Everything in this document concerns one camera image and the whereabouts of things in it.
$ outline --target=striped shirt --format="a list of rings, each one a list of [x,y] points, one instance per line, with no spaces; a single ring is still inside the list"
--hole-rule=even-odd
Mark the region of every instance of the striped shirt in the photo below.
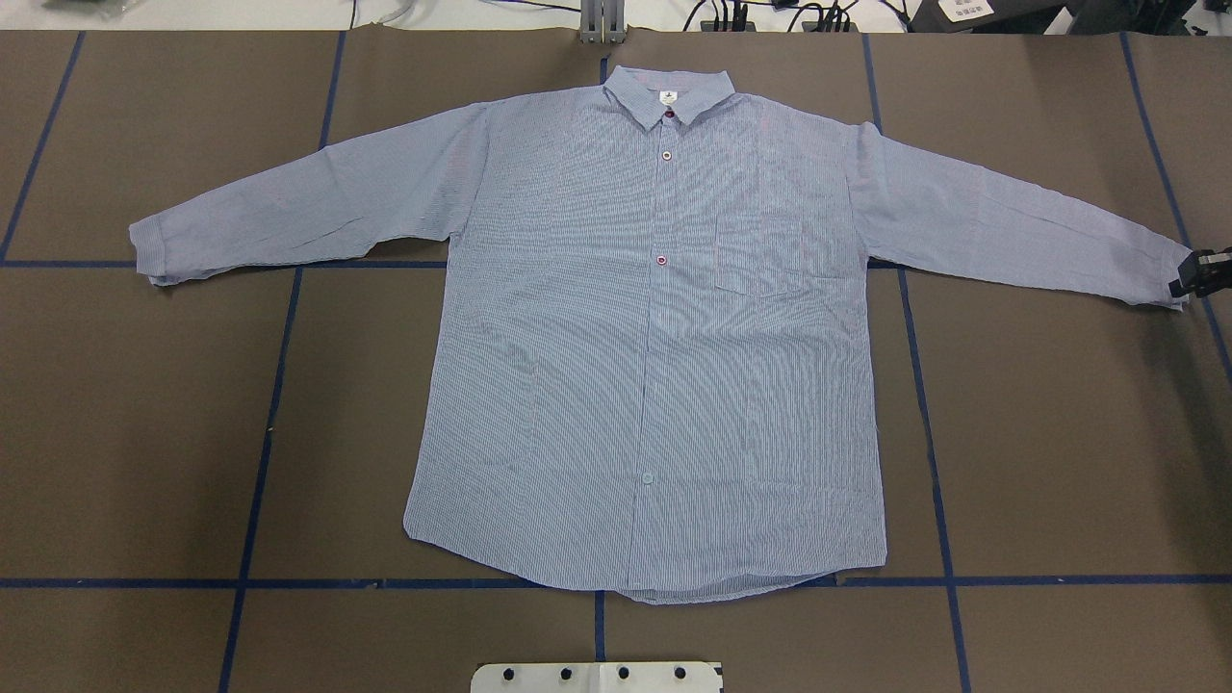
[[[155,285],[411,236],[450,258],[408,534],[649,603],[885,562],[870,256],[1179,308],[1188,254],[726,73],[625,68],[326,147],[131,228]]]

